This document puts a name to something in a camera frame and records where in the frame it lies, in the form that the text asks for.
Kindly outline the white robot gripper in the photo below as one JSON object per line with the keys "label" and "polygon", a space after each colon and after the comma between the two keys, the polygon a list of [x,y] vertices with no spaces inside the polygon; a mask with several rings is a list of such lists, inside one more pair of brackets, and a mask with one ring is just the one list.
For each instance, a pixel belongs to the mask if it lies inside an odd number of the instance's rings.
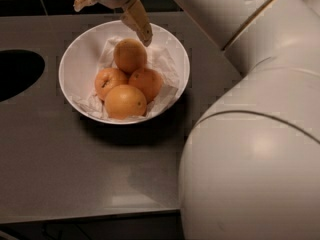
{"label": "white robot gripper", "polygon": [[140,0],[74,0],[73,8],[80,12],[84,7],[100,3],[110,9],[123,7],[121,21],[133,30],[145,47],[152,42],[153,32],[149,17]]}

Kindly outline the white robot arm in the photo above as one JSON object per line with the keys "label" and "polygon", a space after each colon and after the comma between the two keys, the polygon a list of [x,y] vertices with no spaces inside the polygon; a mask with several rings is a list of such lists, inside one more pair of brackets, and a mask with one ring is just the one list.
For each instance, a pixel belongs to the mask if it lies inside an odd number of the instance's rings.
{"label": "white robot arm", "polygon": [[320,240],[314,0],[174,1],[242,75],[186,141],[185,240]]}

